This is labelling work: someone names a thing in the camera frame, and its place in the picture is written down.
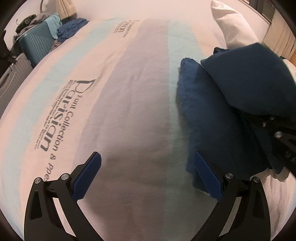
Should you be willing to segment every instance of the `bed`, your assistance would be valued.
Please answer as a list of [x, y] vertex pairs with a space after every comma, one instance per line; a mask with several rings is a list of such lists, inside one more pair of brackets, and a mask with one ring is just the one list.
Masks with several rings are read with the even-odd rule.
[[[23, 237], [37, 176], [57, 179], [98, 151], [102, 167], [78, 204], [104, 240], [190, 240], [216, 200], [186, 172], [178, 68], [225, 47], [220, 37], [196, 23], [97, 19], [42, 59], [0, 119], [0, 208], [12, 228]], [[296, 204], [293, 177], [275, 180], [264, 186], [272, 237]]]

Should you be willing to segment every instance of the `suitcase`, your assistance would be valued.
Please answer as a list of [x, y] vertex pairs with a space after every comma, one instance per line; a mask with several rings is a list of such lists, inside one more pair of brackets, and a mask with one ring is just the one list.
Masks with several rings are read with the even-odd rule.
[[18, 41], [23, 53], [35, 67], [50, 51], [54, 38], [43, 21], [25, 32]]
[[17, 89], [33, 70], [30, 61], [21, 53], [0, 78], [0, 118]]

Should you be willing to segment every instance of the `mint green stripe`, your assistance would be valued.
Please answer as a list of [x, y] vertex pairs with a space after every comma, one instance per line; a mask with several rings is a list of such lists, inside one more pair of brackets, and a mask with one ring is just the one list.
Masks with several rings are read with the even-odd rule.
[[57, 61], [46, 77], [37, 85], [18, 116], [13, 132], [7, 140], [8, 145], [3, 154], [3, 169], [0, 172], [3, 194], [1, 210], [20, 236], [23, 234], [19, 196], [21, 166], [23, 156], [31, 141], [34, 126], [39, 121], [43, 109], [49, 104], [60, 86], [65, 83], [67, 76], [79, 61], [101, 42], [114, 25], [120, 21], [120, 19], [111, 19], [98, 24], [84, 40]]
[[[191, 26], [176, 22], [169, 23], [168, 50], [170, 58], [170, 158], [163, 233], [164, 240], [191, 240], [199, 228], [197, 222], [201, 222], [202, 225], [207, 214], [211, 212], [212, 205], [215, 205], [215, 201], [193, 188], [192, 177], [185, 170], [188, 149], [186, 123], [178, 112], [176, 90], [181, 60], [188, 57], [200, 62], [205, 56], [198, 46]], [[204, 202], [209, 202], [210, 207], [206, 210], [206, 216], [200, 213], [204, 218], [199, 218], [198, 206]]]

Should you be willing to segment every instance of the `wall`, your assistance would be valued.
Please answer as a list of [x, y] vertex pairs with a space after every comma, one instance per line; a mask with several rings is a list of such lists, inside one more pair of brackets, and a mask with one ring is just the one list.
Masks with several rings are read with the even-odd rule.
[[[220, 0], [241, 12], [259, 40], [263, 40], [269, 23], [251, 7], [239, 0]], [[202, 24], [205, 28], [221, 35], [210, 9], [211, 0], [72, 0], [79, 17], [88, 20], [110, 17], [162, 18]], [[27, 0], [16, 12], [6, 27], [5, 42], [10, 48], [15, 34], [16, 19], [20, 23], [25, 17], [39, 13], [40, 0]], [[55, 12], [55, 0], [44, 0], [43, 11]]]

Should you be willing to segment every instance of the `blue clothing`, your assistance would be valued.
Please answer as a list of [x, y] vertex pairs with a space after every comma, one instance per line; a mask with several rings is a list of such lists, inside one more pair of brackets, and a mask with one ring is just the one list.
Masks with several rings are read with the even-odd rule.
[[49, 28], [49, 31], [54, 39], [57, 39], [57, 30], [62, 25], [62, 21], [57, 13], [49, 16], [44, 20]]
[[186, 168], [202, 190], [207, 180], [194, 165], [196, 151], [240, 179], [266, 168], [282, 171], [267, 131], [250, 124], [242, 112], [296, 117], [296, 85], [277, 55], [258, 43], [215, 52], [202, 66], [183, 59], [177, 90], [189, 126]]
[[78, 30], [85, 26], [87, 23], [88, 21], [84, 18], [77, 18], [75, 20], [65, 23], [58, 29], [58, 42], [63, 43], [67, 39], [73, 37], [74, 34], [76, 34]]

